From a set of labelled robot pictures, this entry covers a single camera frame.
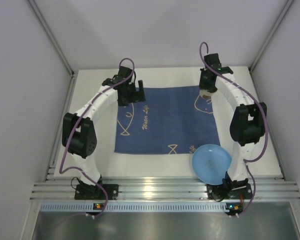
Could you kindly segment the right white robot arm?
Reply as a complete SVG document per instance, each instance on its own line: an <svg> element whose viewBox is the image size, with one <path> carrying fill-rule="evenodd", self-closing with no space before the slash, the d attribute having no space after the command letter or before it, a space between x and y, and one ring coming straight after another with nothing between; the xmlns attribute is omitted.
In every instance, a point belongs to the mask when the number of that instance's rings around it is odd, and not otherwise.
<svg viewBox="0 0 300 240"><path fill-rule="evenodd" d="M210 98L220 92L233 109L229 133L235 143L225 178L232 182L244 181L248 164L258 161L268 145L267 106L236 82L233 70L222 66L217 53L201 56L201 59L204 68L200 70L200 96Z"/></svg>

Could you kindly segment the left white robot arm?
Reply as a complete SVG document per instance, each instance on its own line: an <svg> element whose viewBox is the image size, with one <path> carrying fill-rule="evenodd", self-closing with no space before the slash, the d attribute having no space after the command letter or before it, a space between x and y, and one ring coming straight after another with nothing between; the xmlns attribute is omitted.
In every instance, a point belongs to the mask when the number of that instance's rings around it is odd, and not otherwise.
<svg viewBox="0 0 300 240"><path fill-rule="evenodd" d="M59 173L76 169L80 171L81 183L89 187L100 185L102 175L93 157L98 142L96 122L115 102L119 107L126 107L145 100L143 81L136 81L135 69L120 66L118 73L104 80L96 94L82 108L64 115L61 143L65 150Z"/></svg>

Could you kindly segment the blue cloth placemat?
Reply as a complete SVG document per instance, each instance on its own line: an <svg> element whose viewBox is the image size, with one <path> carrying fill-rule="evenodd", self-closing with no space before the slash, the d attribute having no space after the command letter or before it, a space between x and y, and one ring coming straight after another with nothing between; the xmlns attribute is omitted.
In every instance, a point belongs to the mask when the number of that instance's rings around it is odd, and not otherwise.
<svg viewBox="0 0 300 240"><path fill-rule="evenodd" d="M145 101L120 106L114 151L132 155L192 154L220 139L210 99L198 86L145 88Z"/></svg>

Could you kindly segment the small metal cup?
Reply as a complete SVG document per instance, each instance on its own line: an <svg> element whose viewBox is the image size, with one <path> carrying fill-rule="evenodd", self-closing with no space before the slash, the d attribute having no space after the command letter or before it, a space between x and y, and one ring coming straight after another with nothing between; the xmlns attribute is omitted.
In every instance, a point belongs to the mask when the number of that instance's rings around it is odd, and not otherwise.
<svg viewBox="0 0 300 240"><path fill-rule="evenodd" d="M212 97L214 93L213 92L209 92L208 90L205 89L200 89L199 90L199 95L203 98L203 99L210 99Z"/></svg>

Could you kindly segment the light blue plastic plate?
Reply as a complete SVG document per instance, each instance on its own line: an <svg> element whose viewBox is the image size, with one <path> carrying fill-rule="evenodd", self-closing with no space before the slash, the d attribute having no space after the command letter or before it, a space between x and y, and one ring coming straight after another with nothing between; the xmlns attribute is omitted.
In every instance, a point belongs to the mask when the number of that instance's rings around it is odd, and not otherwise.
<svg viewBox="0 0 300 240"><path fill-rule="evenodd" d="M191 160L192 169L197 178L213 186L223 183L231 163L231 155L223 147L215 144L198 147Z"/></svg>

